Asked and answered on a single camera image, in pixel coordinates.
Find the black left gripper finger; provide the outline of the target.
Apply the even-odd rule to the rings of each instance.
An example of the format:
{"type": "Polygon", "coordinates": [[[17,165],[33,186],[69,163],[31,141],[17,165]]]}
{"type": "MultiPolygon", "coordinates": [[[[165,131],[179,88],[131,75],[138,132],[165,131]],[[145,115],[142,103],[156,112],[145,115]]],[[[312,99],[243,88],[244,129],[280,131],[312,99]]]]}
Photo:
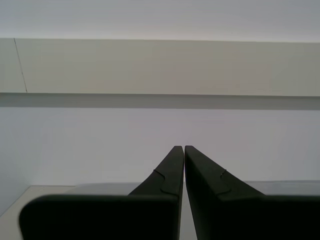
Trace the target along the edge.
{"type": "Polygon", "coordinates": [[[320,198],[266,195],[187,145],[186,189],[199,240],[317,240],[320,198]]]}
{"type": "Polygon", "coordinates": [[[185,156],[173,147],[127,195],[51,194],[27,203],[18,224],[25,240],[177,240],[185,156]]]}

